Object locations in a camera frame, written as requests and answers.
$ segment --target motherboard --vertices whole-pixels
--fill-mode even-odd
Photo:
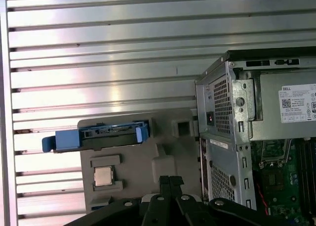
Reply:
[[[309,226],[300,199],[296,144],[291,139],[252,142],[252,166],[257,208],[291,225]]]

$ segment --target white label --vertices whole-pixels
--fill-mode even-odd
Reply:
[[[223,143],[223,142],[220,142],[220,141],[216,141],[216,140],[213,140],[213,139],[210,139],[209,142],[214,144],[214,145],[220,146],[222,148],[228,149],[228,144],[226,144],[226,143]]]
[[[316,121],[316,84],[283,86],[278,96],[282,123]]]

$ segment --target ventilation grille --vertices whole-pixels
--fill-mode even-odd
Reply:
[[[214,85],[215,123],[220,133],[230,134],[228,115],[232,113],[231,98],[228,95],[229,87],[224,77]]]
[[[213,165],[211,177],[213,199],[221,197],[235,201],[235,192],[229,183],[229,176]]]

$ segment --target corrugated metal surface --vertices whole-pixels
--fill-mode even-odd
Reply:
[[[84,213],[79,153],[43,154],[44,136],[97,116],[195,111],[194,79],[226,50],[316,45],[315,1],[7,0],[19,225]]]

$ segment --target red cable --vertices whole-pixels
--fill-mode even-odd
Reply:
[[[256,183],[256,184],[257,184],[257,187],[258,187],[258,191],[259,191],[259,195],[260,195],[260,197],[261,197],[262,203],[263,203],[264,206],[265,206],[266,215],[269,215],[269,212],[268,212],[268,205],[267,205],[267,203],[266,203],[266,201],[265,201],[265,199],[264,199],[263,194],[261,193],[259,184],[258,184],[258,183]]]

